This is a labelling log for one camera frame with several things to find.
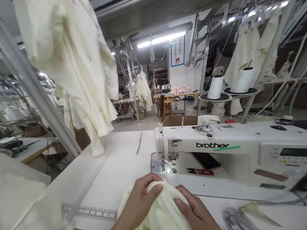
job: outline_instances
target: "hand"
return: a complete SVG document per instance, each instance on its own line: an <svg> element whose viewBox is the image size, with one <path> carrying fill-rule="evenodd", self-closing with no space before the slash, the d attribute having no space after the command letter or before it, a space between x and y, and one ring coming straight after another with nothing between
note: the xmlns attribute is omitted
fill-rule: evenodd
<svg viewBox="0 0 307 230"><path fill-rule="evenodd" d="M122 214L112 228L113 230L134 230L142 223L163 189L162 185L156 185L147 194L146 186L154 180L161 181L162 179L156 174L149 173L135 181Z"/></svg>
<svg viewBox="0 0 307 230"><path fill-rule="evenodd" d="M186 203L182 202L180 199L174 199L177 207L187 218L193 230L221 230L200 198L194 196L182 185L179 185L176 188L188 200L189 205L192 208L191 210L189 206L187 206Z"/></svg>

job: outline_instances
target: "industrial sewing machine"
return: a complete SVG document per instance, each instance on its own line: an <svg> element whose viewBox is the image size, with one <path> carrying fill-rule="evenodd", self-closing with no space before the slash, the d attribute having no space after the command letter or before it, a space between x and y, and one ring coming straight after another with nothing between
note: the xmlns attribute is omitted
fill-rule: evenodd
<svg viewBox="0 0 307 230"><path fill-rule="evenodd" d="M307 130L294 125L160 125L154 138L151 170L157 174L185 173L191 152L210 153L233 179L253 187L288 191L307 172Z"/></svg>

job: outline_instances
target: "brother logo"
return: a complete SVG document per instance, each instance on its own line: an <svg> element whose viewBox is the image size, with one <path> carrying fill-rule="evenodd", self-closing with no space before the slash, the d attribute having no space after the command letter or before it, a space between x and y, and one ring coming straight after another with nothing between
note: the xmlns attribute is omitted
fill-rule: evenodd
<svg viewBox="0 0 307 230"><path fill-rule="evenodd" d="M196 142L196 147L198 148L226 148L229 144L217 144L217 143L207 143L207 144L200 144Z"/></svg>

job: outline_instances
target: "sewing machine control panel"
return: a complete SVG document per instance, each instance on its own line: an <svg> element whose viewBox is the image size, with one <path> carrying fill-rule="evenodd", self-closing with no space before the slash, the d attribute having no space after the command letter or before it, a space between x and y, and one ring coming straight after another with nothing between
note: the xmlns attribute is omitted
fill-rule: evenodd
<svg viewBox="0 0 307 230"><path fill-rule="evenodd" d="M259 164L307 168L307 144L261 144Z"/></svg>

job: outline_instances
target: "digital display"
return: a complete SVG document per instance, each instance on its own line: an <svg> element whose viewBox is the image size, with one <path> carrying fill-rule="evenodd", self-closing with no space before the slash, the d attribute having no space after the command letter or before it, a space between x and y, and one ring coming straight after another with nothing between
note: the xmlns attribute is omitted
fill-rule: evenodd
<svg viewBox="0 0 307 230"><path fill-rule="evenodd" d="M307 149L284 148L280 155L290 157L307 157Z"/></svg>

